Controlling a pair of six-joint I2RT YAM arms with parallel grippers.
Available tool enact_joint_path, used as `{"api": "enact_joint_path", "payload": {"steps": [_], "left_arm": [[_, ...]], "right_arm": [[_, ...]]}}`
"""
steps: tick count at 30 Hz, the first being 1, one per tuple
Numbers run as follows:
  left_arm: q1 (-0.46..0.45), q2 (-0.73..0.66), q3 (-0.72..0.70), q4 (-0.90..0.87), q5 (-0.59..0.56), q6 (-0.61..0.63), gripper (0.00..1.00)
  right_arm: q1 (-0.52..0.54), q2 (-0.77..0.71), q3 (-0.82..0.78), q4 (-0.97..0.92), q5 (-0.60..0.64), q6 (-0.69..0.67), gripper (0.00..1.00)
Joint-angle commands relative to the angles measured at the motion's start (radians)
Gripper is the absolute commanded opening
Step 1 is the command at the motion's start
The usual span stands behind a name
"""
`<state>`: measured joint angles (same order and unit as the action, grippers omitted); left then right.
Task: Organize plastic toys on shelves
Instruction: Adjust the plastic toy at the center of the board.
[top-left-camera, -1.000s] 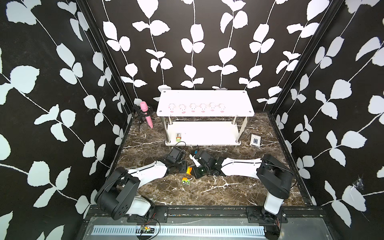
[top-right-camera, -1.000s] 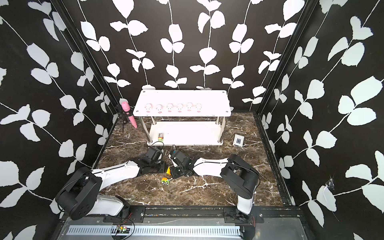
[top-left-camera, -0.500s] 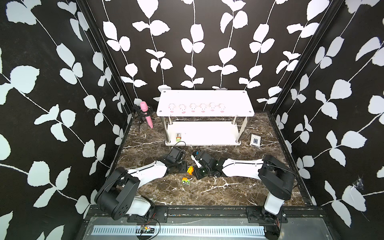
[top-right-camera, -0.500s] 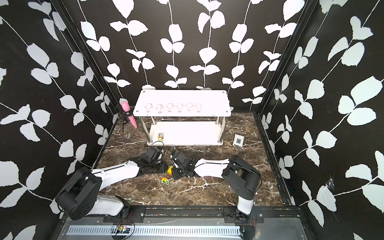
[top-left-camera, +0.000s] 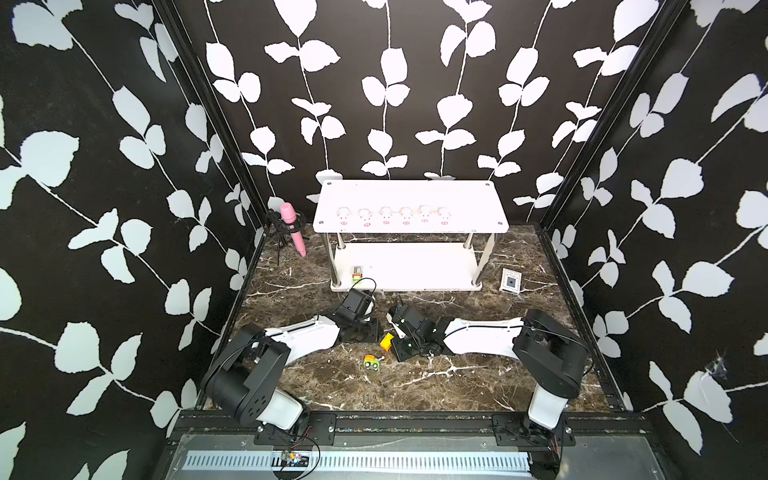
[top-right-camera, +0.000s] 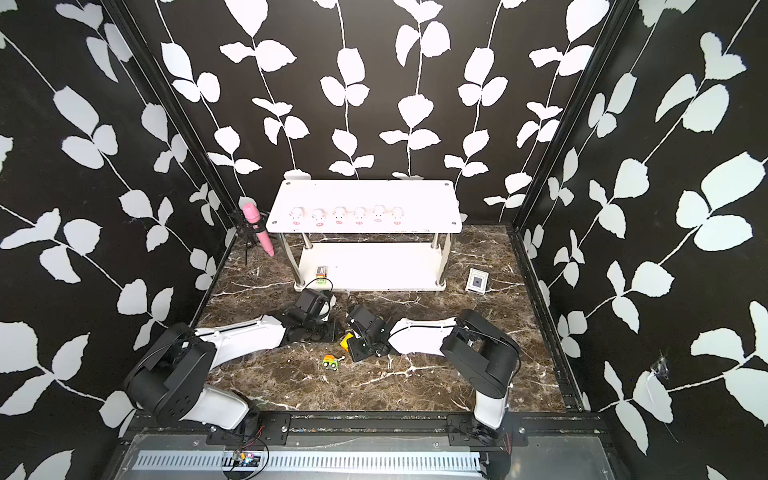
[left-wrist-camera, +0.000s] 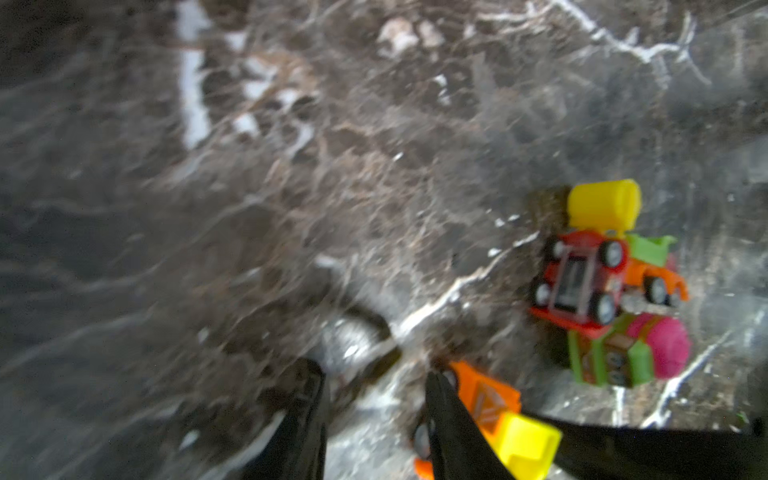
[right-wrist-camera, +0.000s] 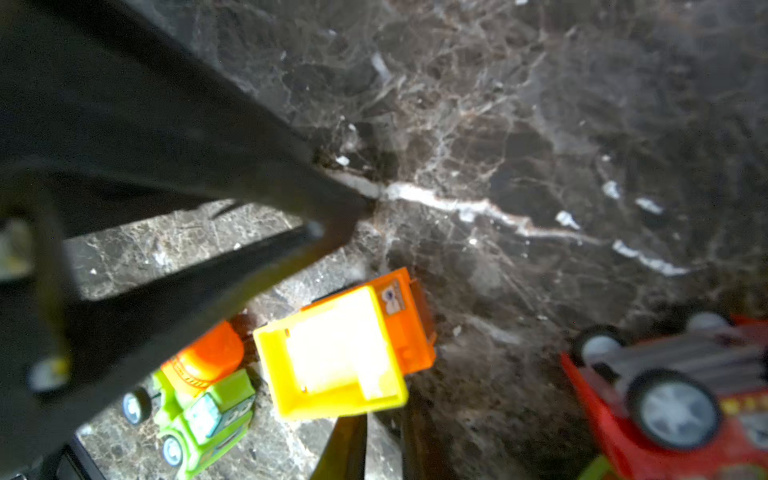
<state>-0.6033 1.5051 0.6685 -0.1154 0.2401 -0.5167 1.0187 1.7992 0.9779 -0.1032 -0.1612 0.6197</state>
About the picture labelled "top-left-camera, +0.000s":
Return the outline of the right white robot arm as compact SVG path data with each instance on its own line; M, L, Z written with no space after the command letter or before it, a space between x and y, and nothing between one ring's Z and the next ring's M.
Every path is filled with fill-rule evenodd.
M589 347L578 335L537 309L519 318L474 321L428 319L410 306L394 306L391 348L400 362L415 356L485 354L519 361L536 381L527 410L534 424L553 430L567 403L579 396Z

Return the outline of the yellow orange dump truck toy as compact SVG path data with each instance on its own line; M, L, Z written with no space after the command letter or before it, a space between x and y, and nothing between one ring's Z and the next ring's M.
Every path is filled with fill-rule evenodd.
M384 350L389 352L392 347L392 342L394 339L394 335L391 333L387 333L383 339L380 341L379 346Z

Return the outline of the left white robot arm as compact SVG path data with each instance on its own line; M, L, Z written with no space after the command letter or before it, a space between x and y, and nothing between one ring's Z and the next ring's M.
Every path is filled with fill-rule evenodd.
M340 343L376 343L372 290L352 289L328 313L279 328L242 327L212 362L202 389L243 427L268 424L294 436L309 429L309 409L278 389L286 366Z

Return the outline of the green cement mixer truck toy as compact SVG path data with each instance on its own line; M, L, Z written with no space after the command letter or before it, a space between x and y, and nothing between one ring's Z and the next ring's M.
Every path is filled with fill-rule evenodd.
M381 369L381 359L374 355L365 355L363 366L367 370L379 371Z

